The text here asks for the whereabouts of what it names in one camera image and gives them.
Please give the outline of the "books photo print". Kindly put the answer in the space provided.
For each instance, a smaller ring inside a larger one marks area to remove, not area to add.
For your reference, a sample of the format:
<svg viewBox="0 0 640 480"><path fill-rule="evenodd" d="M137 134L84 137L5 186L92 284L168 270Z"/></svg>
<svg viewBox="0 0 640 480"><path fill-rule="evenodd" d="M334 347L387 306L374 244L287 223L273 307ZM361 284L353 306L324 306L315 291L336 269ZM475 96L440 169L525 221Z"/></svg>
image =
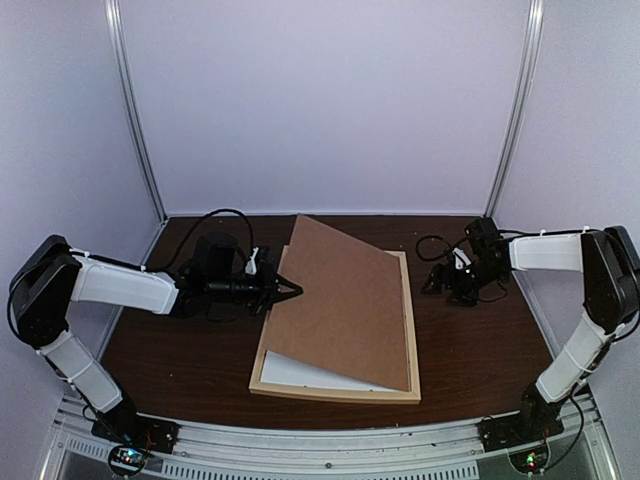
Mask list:
<svg viewBox="0 0 640 480"><path fill-rule="evenodd" d="M330 390L394 392L394 389L357 380L267 351L260 377L264 383Z"/></svg>

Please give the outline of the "brown backing board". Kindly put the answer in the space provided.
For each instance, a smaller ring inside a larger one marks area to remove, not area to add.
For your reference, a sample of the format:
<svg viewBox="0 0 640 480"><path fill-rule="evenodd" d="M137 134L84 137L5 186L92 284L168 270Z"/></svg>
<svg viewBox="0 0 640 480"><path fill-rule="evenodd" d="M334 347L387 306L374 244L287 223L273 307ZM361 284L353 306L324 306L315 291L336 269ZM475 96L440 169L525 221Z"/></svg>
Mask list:
<svg viewBox="0 0 640 480"><path fill-rule="evenodd" d="M269 351L341 376L409 390L396 257L300 215L279 273L303 292L273 306L265 323Z"/></svg>

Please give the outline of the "light wooden picture frame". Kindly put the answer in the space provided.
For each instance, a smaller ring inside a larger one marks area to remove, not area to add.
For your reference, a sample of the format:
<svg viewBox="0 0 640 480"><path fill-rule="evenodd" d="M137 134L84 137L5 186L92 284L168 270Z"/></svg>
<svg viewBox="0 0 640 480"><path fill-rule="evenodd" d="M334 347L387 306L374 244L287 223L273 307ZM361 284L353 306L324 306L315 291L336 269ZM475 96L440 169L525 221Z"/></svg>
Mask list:
<svg viewBox="0 0 640 480"><path fill-rule="evenodd" d="M268 350L265 345L266 333L262 332L248 384L248 389L251 393L297 400L371 405L416 405L421 401L418 348L407 255L403 251L389 250L387 253L396 257L401 272L405 343L410 389L408 391L394 390L394 392L352 391L264 383L260 377L265 354L270 350Z"/></svg>

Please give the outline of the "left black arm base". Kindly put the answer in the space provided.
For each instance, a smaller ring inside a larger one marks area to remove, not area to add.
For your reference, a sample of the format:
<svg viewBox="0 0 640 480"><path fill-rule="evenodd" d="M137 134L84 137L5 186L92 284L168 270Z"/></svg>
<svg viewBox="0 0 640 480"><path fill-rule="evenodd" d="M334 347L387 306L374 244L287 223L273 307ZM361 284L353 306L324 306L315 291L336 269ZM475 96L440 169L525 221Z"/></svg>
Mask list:
<svg viewBox="0 0 640 480"><path fill-rule="evenodd" d="M91 433L96 437L152 453L171 454L174 450L178 424L139 414L129 398L107 412L97 411L95 417Z"/></svg>

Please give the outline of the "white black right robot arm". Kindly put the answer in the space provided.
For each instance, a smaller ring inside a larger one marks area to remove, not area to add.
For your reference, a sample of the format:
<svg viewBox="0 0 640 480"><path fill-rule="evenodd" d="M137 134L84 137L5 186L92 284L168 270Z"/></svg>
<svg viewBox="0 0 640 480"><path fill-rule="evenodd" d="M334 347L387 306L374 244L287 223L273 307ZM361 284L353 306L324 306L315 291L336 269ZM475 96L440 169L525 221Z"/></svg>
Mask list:
<svg viewBox="0 0 640 480"><path fill-rule="evenodd" d="M632 331L639 313L639 255L622 226L603 230L529 233L500 229L490 218L465 227L461 239L445 243L431 258L420 245L419 260L433 267L423 295L446 293L453 305L481 303L484 287L503 285L514 272L567 271L582 276L582 313L576 329L551 365L524 396L526 409L513 419L519 440L535 440L551 424L550 409L562 405L593 374L610 347Z"/></svg>

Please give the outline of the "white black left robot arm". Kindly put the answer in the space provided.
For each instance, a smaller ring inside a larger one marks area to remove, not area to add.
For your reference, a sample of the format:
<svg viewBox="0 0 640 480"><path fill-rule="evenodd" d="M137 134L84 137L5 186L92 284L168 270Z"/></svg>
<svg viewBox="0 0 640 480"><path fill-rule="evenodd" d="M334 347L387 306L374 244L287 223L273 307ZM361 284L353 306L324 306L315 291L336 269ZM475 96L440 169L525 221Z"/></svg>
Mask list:
<svg viewBox="0 0 640 480"><path fill-rule="evenodd" d="M133 444L143 436L143 421L125 390L71 331L70 304L115 305L180 319L217 304L259 314L303 293L277 272L268 253L254 247L245 255L234 237L214 232L199 238L192 257L171 272L78 251L52 235L10 282L8 324L79 392L111 434Z"/></svg>

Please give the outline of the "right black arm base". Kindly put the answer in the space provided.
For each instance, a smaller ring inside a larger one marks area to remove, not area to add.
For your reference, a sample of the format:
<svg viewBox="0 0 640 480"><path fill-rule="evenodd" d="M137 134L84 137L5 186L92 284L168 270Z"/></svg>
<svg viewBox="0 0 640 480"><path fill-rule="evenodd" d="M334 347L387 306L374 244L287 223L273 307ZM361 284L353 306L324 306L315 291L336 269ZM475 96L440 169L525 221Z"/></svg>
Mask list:
<svg viewBox="0 0 640 480"><path fill-rule="evenodd" d="M531 384L522 394L516 413L503 417L485 416L476 424L484 451L539 442L563 433L560 412L566 400L549 403Z"/></svg>

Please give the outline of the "right round circuit board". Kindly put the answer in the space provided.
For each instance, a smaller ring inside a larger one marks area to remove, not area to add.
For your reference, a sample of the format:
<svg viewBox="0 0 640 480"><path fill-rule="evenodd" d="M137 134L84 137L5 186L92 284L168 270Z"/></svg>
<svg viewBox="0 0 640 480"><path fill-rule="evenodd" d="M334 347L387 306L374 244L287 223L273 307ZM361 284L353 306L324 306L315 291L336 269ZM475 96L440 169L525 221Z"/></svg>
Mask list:
<svg viewBox="0 0 640 480"><path fill-rule="evenodd" d="M524 475L534 475L544 470L549 463L549 459L549 450L544 446L509 453L509 461L513 469Z"/></svg>

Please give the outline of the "round circuit board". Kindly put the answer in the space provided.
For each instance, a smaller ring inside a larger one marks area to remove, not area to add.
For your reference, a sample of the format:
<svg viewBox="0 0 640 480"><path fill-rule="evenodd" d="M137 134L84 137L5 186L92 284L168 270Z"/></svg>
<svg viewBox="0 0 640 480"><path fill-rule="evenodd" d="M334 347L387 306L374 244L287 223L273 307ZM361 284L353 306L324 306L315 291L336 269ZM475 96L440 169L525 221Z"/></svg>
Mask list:
<svg viewBox="0 0 640 480"><path fill-rule="evenodd" d="M107 465L116 475L134 476L146 467L150 455L126 445L114 446L108 453Z"/></svg>
<svg viewBox="0 0 640 480"><path fill-rule="evenodd" d="M524 475L534 475L544 470L549 463L549 459L549 450L544 446L509 453L509 461L513 469Z"/></svg>

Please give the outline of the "left round circuit board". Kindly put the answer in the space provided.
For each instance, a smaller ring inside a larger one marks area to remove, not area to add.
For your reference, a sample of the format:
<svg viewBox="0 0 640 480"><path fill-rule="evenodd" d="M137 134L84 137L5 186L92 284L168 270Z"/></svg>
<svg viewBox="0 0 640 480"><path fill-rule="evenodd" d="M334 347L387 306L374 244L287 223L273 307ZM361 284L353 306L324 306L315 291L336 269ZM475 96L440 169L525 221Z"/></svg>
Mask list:
<svg viewBox="0 0 640 480"><path fill-rule="evenodd" d="M107 465L116 475L134 476L146 467L150 455L126 445L114 446L108 453Z"/></svg>

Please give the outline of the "aluminium front rail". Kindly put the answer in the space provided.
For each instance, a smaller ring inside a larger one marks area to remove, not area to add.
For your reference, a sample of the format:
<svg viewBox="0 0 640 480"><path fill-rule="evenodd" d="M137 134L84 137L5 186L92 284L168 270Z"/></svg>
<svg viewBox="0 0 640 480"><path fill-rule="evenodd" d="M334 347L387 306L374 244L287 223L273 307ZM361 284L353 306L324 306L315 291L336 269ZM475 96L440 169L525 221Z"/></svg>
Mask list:
<svg viewBox="0 0 640 480"><path fill-rule="evenodd" d="M489 451L477 420L356 430L277 430L181 421L171 453L155 453L138 479L618 479L620 469L591 395L563 407L564 430Z"/></svg>

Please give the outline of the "right aluminium corner post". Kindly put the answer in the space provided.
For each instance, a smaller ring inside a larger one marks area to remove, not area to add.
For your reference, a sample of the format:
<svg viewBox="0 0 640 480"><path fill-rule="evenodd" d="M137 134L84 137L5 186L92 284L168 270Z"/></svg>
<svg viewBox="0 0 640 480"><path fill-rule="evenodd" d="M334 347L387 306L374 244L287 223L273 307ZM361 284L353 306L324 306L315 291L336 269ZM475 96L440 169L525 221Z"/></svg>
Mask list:
<svg viewBox="0 0 640 480"><path fill-rule="evenodd" d="M504 193L509 170L515 158L524 123L528 98L534 82L543 35L545 1L531 0L527 15L516 87L502 143L497 170L484 210L484 217L493 217Z"/></svg>

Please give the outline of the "aluminium corner post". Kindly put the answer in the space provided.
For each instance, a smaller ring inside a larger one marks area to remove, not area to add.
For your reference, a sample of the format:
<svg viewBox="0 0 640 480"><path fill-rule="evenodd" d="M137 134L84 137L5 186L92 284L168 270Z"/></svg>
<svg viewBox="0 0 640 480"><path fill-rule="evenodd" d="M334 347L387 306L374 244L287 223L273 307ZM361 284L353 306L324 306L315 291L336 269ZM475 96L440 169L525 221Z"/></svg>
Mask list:
<svg viewBox="0 0 640 480"><path fill-rule="evenodd" d="M151 199L156 217L160 223L164 223L167 221L168 216L161 199L158 183L149 157L139 109L135 98L134 85L126 49L124 28L122 24L120 2L117 0L105 0L104 8L124 101L127 124L133 142L136 160L140 167L143 183Z"/></svg>
<svg viewBox="0 0 640 480"><path fill-rule="evenodd" d="M484 217L493 217L504 193L509 170L515 158L524 123L528 98L534 82L543 35L545 1L531 0L527 15L516 87L502 143L497 170L484 210Z"/></svg>

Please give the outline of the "left aluminium corner post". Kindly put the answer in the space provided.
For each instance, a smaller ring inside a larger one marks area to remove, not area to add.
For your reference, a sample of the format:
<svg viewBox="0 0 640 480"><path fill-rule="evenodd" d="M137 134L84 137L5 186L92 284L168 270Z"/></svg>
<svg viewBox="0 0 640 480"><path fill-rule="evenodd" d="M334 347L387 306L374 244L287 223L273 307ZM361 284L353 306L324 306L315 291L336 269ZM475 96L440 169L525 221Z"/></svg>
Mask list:
<svg viewBox="0 0 640 480"><path fill-rule="evenodd" d="M124 101L127 124L133 142L136 160L140 167L143 183L151 199L156 217L160 223L164 223L167 221L168 216L161 199L158 183L149 157L139 109L135 98L134 85L126 49L124 28L122 24L120 2L117 0L105 0L104 8Z"/></svg>

